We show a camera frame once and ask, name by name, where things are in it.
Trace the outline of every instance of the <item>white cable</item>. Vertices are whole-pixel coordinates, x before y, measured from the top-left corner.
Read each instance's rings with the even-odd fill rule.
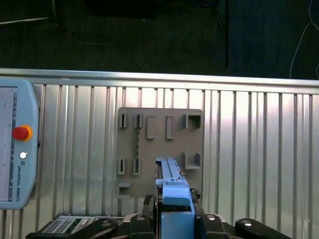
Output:
[[[318,78],[318,80],[319,80],[318,68],[319,68],[319,64],[318,64],[317,67],[316,67],[316,75],[317,75],[317,78]]]
[[[304,37],[304,34],[305,34],[307,28],[312,25],[312,26],[314,26],[314,28],[315,28],[317,31],[319,31],[318,25],[313,22],[313,19],[312,19],[312,17],[311,17],[310,8],[311,8],[311,4],[312,4],[312,3],[313,3],[313,0],[310,0],[309,7],[308,7],[308,17],[309,17],[309,19],[310,19],[310,23],[304,28],[304,31],[303,31],[303,33],[302,33],[302,35],[301,35],[299,44],[298,44],[298,46],[297,46],[297,48],[296,48],[296,51],[295,51],[293,60],[291,61],[290,71],[289,71],[289,78],[290,78],[290,79],[291,79],[291,72],[292,72],[292,69],[293,69],[293,64],[294,64],[296,55],[297,55],[297,53],[298,53],[300,44],[301,44],[301,42],[302,42],[302,40],[303,40],[303,37]],[[318,80],[319,80],[318,67],[319,67],[319,64],[318,64],[317,67],[316,67],[316,75],[317,75],[317,78],[318,78]]]

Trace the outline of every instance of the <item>metal screw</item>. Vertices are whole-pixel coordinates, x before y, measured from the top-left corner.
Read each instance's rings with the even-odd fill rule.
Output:
[[[251,227],[251,222],[248,220],[243,220],[242,223],[247,227]]]
[[[207,218],[211,221],[215,220],[215,216],[211,214],[207,215]]]

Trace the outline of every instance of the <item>metal panel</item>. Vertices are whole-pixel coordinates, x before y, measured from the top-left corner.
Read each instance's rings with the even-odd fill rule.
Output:
[[[120,107],[204,111],[202,202],[230,223],[251,217],[293,238],[319,234],[319,83],[213,76],[0,69],[35,85],[37,185],[20,211],[0,212],[1,238],[23,238],[55,214],[117,215]]]

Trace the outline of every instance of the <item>gray mounting plate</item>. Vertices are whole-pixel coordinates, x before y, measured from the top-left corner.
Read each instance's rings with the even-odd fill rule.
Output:
[[[201,191],[204,135],[201,110],[120,108],[118,114],[119,198],[155,193],[157,157],[173,157],[190,187]]]

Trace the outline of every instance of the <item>touchscreen display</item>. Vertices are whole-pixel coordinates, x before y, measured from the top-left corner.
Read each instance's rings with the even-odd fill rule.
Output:
[[[0,201],[12,201],[16,88],[0,87]]]

